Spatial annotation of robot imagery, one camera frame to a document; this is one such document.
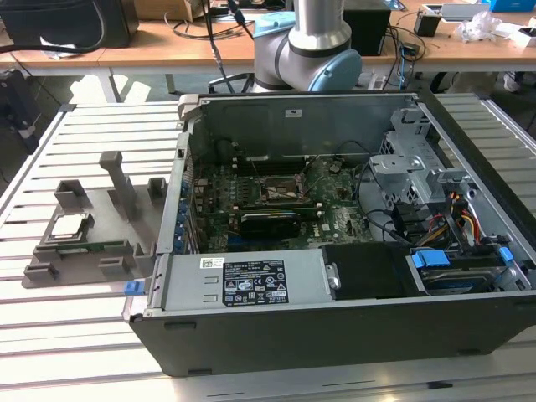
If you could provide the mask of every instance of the desk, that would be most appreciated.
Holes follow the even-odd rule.
[[[391,24],[396,26],[399,18],[415,12],[422,0],[404,0],[408,11],[392,12]],[[504,22],[527,23],[536,13],[497,13],[495,17]],[[415,16],[402,19],[399,26],[412,29]],[[214,31],[229,27],[216,24]],[[415,71],[534,71],[536,48],[516,48],[510,41],[497,38],[493,42],[464,44],[450,38],[456,23],[440,23],[434,38],[425,38],[425,57],[415,65]],[[193,26],[191,34],[204,34],[202,26]],[[400,37],[415,42],[406,32]],[[236,39],[217,42],[228,75],[253,70],[253,43],[242,35]],[[173,90],[173,74],[214,73],[217,71],[209,43],[183,39],[175,36],[163,22],[142,22],[131,46],[126,49],[100,49],[92,54],[55,61],[39,52],[16,52],[17,59],[34,75],[84,75],[99,77],[106,99],[120,101],[113,74],[164,74],[170,90]],[[363,71],[384,75],[394,63],[394,46],[387,40],[384,50],[377,57],[363,57]],[[9,54],[0,55],[0,67],[9,68],[17,63]]]

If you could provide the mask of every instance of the blue drive latch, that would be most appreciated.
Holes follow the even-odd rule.
[[[451,264],[443,250],[419,250],[411,256],[411,259],[417,269],[436,268]]]

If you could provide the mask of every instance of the black box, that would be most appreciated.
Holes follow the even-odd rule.
[[[128,47],[139,24],[134,0],[96,2],[106,24],[106,39],[101,46]],[[26,0],[21,5],[19,0],[3,0],[0,15],[15,44],[41,44],[40,37],[51,44],[76,47],[96,44],[101,36],[101,23],[92,1],[68,6],[72,3],[72,0]]]
[[[352,29],[352,49],[362,56],[379,56],[390,15],[382,0],[346,0],[344,21]]]
[[[440,20],[441,15],[418,13],[413,30],[418,36],[432,38],[436,36]]]

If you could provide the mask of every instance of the warning label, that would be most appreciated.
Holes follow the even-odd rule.
[[[227,307],[288,303],[283,260],[225,263],[223,283]]]

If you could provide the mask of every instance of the slotted metal surface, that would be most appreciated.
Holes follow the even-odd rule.
[[[510,188],[536,215],[536,147],[533,139],[491,100],[474,95],[438,95],[439,101]],[[445,142],[441,148],[460,167]]]
[[[53,191],[59,180],[81,178],[86,188],[111,186],[97,165],[99,152],[105,149],[123,151],[123,167],[134,183],[169,173],[178,133],[176,108],[174,102],[79,106],[59,114],[42,140],[44,149],[24,165],[19,178],[24,173],[26,177],[4,194],[5,205],[0,207],[2,402],[280,400],[284,396],[308,401],[534,400],[536,330],[532,328],[490,356],[169,379],[123,322],[122,282],[22,288],[24,267],[54,211]],[[133,302],[140,307],[147,301],[140,296]],[[343,330],[334,328],[333,333]],[[429,389],[430,381],[453,387]]]

